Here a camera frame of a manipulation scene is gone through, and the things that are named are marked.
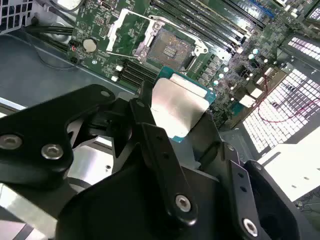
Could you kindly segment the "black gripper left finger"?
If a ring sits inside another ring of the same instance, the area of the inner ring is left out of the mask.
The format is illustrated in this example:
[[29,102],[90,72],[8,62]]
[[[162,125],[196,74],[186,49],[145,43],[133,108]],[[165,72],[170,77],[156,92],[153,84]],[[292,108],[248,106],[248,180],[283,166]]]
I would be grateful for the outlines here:
[[194,225],[198,206],[165,130],[155,123],[151,100],[148,84],[128,101],[92,84],[2,118],[0,180],[57,188],[74,161],[76,147],[96,136],[111,137],[119,164],[114,174],[143,163],[170,221]]

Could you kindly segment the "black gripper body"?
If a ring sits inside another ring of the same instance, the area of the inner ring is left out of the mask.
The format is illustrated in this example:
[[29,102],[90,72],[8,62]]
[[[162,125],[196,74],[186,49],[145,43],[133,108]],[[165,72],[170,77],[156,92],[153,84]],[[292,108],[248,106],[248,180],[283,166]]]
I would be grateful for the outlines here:
[[74,196],[61,211],[57,240],[235,240],[218,180],[184,168],[198,206],[192,227],[165,213],[159,189],[143,163],[135,163]]

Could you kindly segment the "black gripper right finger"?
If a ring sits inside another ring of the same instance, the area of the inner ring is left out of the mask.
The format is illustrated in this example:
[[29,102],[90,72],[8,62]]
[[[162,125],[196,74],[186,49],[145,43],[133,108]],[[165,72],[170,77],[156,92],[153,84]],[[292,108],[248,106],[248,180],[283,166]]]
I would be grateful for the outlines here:
[[241,163],[207,110],[188,134],[200,171],[218,178],[235,230],[246,240],[300,239],[294,204],[256,161]]

